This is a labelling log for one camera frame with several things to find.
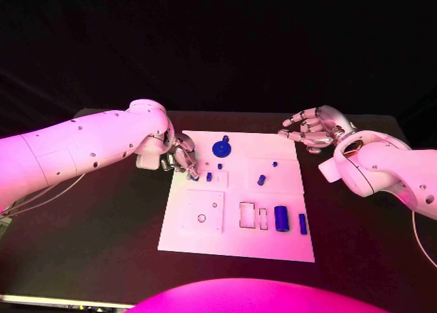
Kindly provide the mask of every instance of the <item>cable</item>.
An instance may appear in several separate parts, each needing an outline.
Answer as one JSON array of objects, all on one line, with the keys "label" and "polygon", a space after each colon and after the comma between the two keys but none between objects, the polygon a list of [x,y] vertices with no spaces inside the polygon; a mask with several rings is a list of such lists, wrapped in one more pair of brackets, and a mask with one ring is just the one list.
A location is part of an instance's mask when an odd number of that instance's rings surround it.
[{"label": "cable", "polygon": [[420,242],[420,238],[418,238],[418,235],[417,235],[417,228],[415,228],[415,211],[413,211],[413,228],[414,228],[414,234],[415,234],[415,240],[417,240],[417,243],[418,243],[418,246],[420,248],[423,249],[423,254],[426,255],[427,259],[430,260],[431,264],[434,265],[434,267],[437,268],[437,264],[436,262],[433,261],[431,257],[428,256],[424,248],[423,248],[423,243]]},{"label": "cable", "polygon": [[26,212],[26,211],[30,211],[32,209],[40,207],[42,205],[45,205],[46,203],[49,203],[52,200],[55,200],[55,199],[56,199],[62,194],[65,194],[66,191],[75,186],[75,184],[79,182],[79,180],[84,178],[84,176],[85,176],[85,174],[84,174],[84,175],[79,177],[79,179],[72,183],[72,185],[71,185],[55,197],[52,197],[47,201],[45,201],[45,202],[40,203],[40,204],[36,204],[33,207],[29,207],[27,209],[23,209],[21,211],[19,211],[19,212],[16,212],[16,213],[13,213],[13,214],[9,214],[7,216],[0,217],[0,220],[3,220],[4,218],[11,217],[11,216],[14,216],[14,215],[17,215],[17,214]]},{"label": "cable", "polygon": [[9,211],[14,210],[16,208],[21,207],[23,205],[26,205],[29,202],[32,202],[34,199],[37,199],[43,194],[46,194],[53,189],[53,187],[56,185],[46,188],[46,190],[43,190],[34,197],[32,197],[29,200],[26,200],[21,204],[16,205],[14,207],[9,207],[6,210],[1,211],[0,214],[4,214],[6,212],[9,212]]}]

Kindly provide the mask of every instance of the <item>circular hole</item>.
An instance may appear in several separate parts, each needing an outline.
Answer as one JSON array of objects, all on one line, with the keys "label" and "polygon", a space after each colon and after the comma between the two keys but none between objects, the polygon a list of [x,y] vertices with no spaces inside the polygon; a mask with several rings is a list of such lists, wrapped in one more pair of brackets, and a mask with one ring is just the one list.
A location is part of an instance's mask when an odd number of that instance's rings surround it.
[{"label": "circular hole", "polygon": [[434,195],[431,194],[426,199],[427,204],[431,204],[434,202]]}]

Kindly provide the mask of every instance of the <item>white platform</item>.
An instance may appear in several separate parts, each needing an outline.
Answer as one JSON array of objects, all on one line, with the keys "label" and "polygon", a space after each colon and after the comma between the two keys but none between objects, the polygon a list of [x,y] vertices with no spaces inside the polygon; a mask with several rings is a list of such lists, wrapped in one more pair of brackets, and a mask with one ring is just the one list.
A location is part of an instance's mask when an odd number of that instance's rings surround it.
[{"label": "white platform", "polygon": [[[310,231],[300,233],[299,214],[307,213],[294,142],[275,134],[185,133],[196,144],[200,179],[186,180],[185,173],[174,173],[159,250],[314,262]],[[232,152],[218,158],[212,146],[224,135]],[[262,174],[267,178],[260,186]],[[255,228],[239,226],[241,202],[255,204]],[[275,229],[278,205],[288,211],[287,232]],[[260,209],[267,210],[268,230],[260,228]]]}]

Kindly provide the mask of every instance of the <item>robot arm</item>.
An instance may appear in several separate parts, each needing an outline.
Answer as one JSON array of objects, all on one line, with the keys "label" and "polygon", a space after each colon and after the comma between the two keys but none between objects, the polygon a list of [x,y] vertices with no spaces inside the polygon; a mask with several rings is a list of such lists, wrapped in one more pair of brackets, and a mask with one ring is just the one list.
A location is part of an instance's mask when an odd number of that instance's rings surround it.
[{"label": "robot arm", "polygon": [[301,132],[280,130],[280,136],[304,142],[312,153],[336,145],[333,158],[319,165],[327,181],[343,179],[362,197],[389,192],[411,210],[437,220],[437,150],[411,150],[389,135],[359,131],[330,106],[300,112],[284,126],[301,119]]},{"label": "robot arm", "polygon": [[[131,153],[138,155],[137,166],[156,170],[160,155],[173,146],[182,150],[182,144],[164,107],[147,99],[133,101],[125,112],[92,114],[1,139],[0,212],[27,194],[115,163]],[[177,169],[182,164],[198,177],[195,157],[185,160],[174,155],[173,162]]]}]

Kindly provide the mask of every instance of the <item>table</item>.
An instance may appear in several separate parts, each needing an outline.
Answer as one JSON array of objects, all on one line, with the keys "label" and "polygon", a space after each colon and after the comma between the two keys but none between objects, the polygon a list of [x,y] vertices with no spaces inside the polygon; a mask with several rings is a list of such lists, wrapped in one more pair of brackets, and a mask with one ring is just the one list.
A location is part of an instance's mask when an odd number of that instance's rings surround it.
[{"label": "table", "polygon": [[[169,116],[177,132],[275,133],[288,114]],[[405,140],[392,117],[349,118]],[[327,183],[317,166],[332,150],[310,155],[297,146],[316,263],[159,251],[172,172],[137,169],[130,156],[14,218],[0,242],[0,294],[137,304],[183,284],[248,277],[335,291],[394,312],[436,311],[437,270],[415,243],[411,211],[385,192],[362,198],[342,181]],[[437,260],[437,222],[418,216],[417,228]]]}]

